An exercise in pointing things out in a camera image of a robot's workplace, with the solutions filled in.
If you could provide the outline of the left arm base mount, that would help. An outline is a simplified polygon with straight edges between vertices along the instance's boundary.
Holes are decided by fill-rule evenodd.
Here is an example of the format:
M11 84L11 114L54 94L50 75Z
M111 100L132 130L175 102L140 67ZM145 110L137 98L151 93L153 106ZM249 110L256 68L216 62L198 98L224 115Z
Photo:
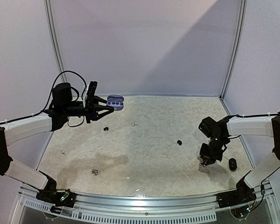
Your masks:
M54 204L56 207L73 208L76 202L77 194L69 189L62 190L39 190L36 199Z

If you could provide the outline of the purple earbud charging case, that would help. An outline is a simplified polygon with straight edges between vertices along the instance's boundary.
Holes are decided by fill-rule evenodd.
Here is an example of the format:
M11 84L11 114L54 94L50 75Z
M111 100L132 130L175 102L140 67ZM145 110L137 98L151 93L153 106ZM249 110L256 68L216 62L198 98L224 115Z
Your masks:
M111 94L107 97L107 105L113 107L115 111L120 111L124 108L124 97L117 94Z

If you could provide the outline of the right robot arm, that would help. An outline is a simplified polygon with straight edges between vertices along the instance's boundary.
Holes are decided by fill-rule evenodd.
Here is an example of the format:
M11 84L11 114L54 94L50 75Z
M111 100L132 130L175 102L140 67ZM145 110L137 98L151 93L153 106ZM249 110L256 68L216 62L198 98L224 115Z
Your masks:
M274 147L255 168L248 172L232 193L235 203L242 203L250 196L250 190L259 185L280 168L280 111L257 115L230 115L219 121L211 117L204 118L198 129L209 138L199 152L202 166L221 161L232 136L255 135L273 138Z

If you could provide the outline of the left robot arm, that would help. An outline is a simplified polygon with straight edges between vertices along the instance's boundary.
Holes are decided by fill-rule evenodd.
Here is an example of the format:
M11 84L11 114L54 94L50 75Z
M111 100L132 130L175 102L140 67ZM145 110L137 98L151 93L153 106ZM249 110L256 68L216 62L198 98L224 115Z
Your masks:
M83 94L83 99L74 100L70 83L56 85L48 109L23 119L0 123L0 175L8 176L26 183L38 190L51 203L60 199L59 190L49 185L49 178L29 166L13 159L8 154L8 146L22 139L61 129L69 117L83 117L87 123L97 121L114 111L106 100L95 95L97 82L90 82Z

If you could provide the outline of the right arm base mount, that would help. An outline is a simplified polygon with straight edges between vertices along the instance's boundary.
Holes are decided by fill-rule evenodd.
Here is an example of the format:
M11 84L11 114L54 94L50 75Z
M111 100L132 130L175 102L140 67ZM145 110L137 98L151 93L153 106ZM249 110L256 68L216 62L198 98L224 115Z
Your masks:
M219 208L232 207L244 203L254 207L256 205L256 193L254 188L238 185L235 190L226 191L216 195Z

